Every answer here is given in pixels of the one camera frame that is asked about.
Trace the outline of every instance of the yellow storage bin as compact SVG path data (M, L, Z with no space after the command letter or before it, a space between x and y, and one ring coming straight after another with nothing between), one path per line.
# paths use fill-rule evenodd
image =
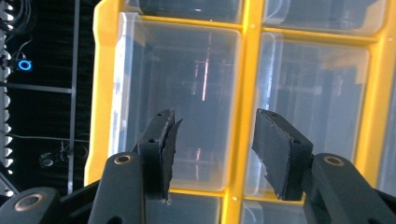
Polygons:
M386 0L268 0L264 25L337 34L371 35L384 20Z
M185 223L200 212L205 223L271 222L279 212L304 223L298 203L275 198L250 149L257 107L289 119L314 142L315 153L354 161L376 186L396 53L396 2L353 7L323 0L317 7L332 6L326 20L317 20L319 10L306 12L309 1L293 8L298 1L231 2L223 9L233 16L222 19L200 13L203 7L165 17L186 8L172 4L139 16L132 11L146 8L133 0L103 0L96 7L85 183L101 177L109 155L134 145L152 113L172 106L185 119L171 182L175 203L149 202L150 216L163 217L149 223ZM186 202L201 206L188 213Z

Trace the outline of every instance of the screw hole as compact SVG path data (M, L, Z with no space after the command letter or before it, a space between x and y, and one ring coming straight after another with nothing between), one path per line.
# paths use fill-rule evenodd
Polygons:
M130 162L132 158L130 156L118 156L116 159L114 159L114 162L118 165Z
M338 158L332 157L332 156L327 156L324 158L324 160L331 165L335 165L335 166L343 166L344 165L343 161L341 161Z
M44 196L41 193L30 194L20 199L15 204L14 208L18 212L27 211L36 207L38 204L42 202L43 199Z
M107 222L107 224L121 224L121 223L122 223L122 218L120 217L113 217Z

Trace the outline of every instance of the transparent compartment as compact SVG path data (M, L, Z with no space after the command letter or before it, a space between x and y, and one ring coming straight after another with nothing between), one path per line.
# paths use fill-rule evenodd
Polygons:
M241 224L306 224L303 207L285 203L243 201Z
M290 29L370 35L382 25L386 0L269 0L263 24Z
M148 224L219 223L220 199L171 193L170 203L146 201Z
M393 79L393 94L390 102L387 135L382 151L378 173L378 188L396 197L396 78Z
M109 154L132 150L151 117L173 107L183 122L171 186L223 189L239 39L121 13Z
M240 22L242 0L126 0L125 9L145 15L202 21Z
M263 34L261 53L253 118L256 108L275 111L314 144L314 154L334 153L353 161L367 50ZM251 145L249 150L245 194L262 196L270 185L257 180L264 179L265 172L255 168L262 164Z

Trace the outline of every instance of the blue light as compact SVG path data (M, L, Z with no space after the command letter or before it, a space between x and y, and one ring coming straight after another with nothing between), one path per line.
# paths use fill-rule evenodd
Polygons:
M23 71L30 71L32 69L32 62L21 60L18 62L18 67Z

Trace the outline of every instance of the yellow plastic frame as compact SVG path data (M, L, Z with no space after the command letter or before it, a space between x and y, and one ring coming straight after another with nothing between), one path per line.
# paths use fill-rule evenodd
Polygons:
M103 0L95 9L93 33L96 42L92 99L92 127L90 156L85 168L85 184L99 179L107 159L110 130L110 109L113 91L115 47L119 12L124 0ZM333 35L308 31L295 31L262 27L264 0L245 0L240 24L213 21L195 21L142 16L147 21L166 21L217 28L234 29L242 34L241 64L233 109L234 124L227 181L223 191L171 189L172 192L222 198L221 223L239 223L244 199L277 202L275 196L264 198L244 196L245 169L250 137L250 121L254 106L254 90L262 32L281 33L285 39L310 43L332 43L353 46L370 52L369 73L361 111L355 164L372 186L376 185L381 152L385 139L389 101L392 90L393 69L396 58L396 1L388 0L383 25L370 36Z

